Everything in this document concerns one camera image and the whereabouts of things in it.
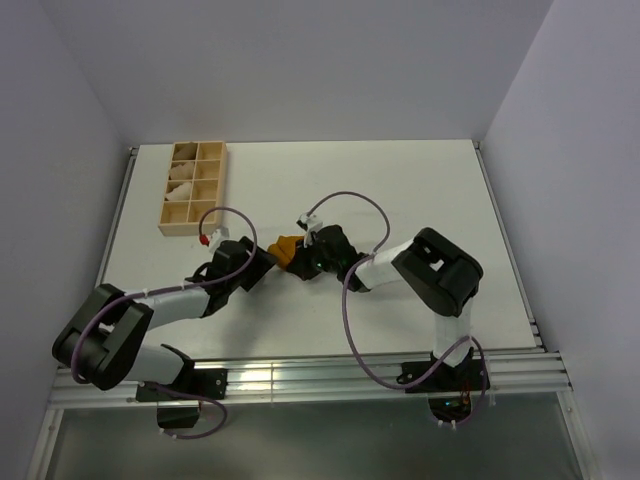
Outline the mustard yellow striped sock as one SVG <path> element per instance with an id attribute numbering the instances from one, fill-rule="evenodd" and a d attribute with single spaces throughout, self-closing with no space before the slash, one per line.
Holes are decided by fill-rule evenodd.
<path id="1" fill-rule="evenodd" d="M 277 266 L 286 271 L 294 261 L 299 245 L 303 243 L 303 236 L 279 236 L 276 242 L 267 248 L 267 252 L 276 258 Z"/>

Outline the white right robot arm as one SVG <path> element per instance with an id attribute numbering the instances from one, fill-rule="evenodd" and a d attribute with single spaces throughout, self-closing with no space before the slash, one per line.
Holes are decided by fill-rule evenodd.
<path id="1" fill-rule="evenodd" d="M 338 225 L 286 239 L 285 244 L 282 268 L 303 281 L 330 273 L 349 291 L 358 293 L 406 283 L 434 313 L 435 383 L 452 390 L 466 379 L 463 360 L 471 348 L 471 304 L 484 275 L 479 262 L 468 253 L 430 227 L 380 253 L 357 251 Z"/>

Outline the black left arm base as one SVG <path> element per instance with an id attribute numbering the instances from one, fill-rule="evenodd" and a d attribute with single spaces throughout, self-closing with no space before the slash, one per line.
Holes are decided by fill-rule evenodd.
<path id="1" fill-rule="evenodd" d="M 170 385 L 141 382 L 137 386 L 135 400 L 156 405 L 156 421 L 164 434 L 178 439 L 199 439 L 217 433 L 228 419 L 228 410 L 221 403 L 225 399 L 228 385 L 226 368 L 195 369 Z M 160 403 L 170 401 L 195 401 L 192 407 L 162 407 Z M 221 418 L 210 430 L 190 433 L 200 420 L 204 405 L 219 409 Z"/>

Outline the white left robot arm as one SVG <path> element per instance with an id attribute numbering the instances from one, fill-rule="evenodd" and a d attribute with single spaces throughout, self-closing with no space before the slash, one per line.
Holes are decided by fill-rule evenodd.
<path id="1" fill-rule="evenodd" d="M 104 283 L 85 299 L 58 335 L 52 355 L 100 390 L 141 381 L 172 399 L 194 394 L 202 380 L 195 361 L 175 347 L 145 347 L 147 332 L 186 319 L 209 317 L 237 289 L 250 291 L 274 267 L 274 255 L 248 237 L 225 240 L 210 261 L 177 287 L 158 294 L 126 293 Z"/>

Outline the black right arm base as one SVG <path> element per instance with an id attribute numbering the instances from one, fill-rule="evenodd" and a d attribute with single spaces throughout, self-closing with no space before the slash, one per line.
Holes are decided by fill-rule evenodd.
<path id="1" fill-rule="evenodd" d="M 439 366 L 426 380 L 405 392 L 428 394 L 429 409 L 436 421 L 453 427 L 472 415 L 472 395 L 479 393 L 483 399 L 490 387 L 484 363 L 470 357 L 455 367 Z"/>

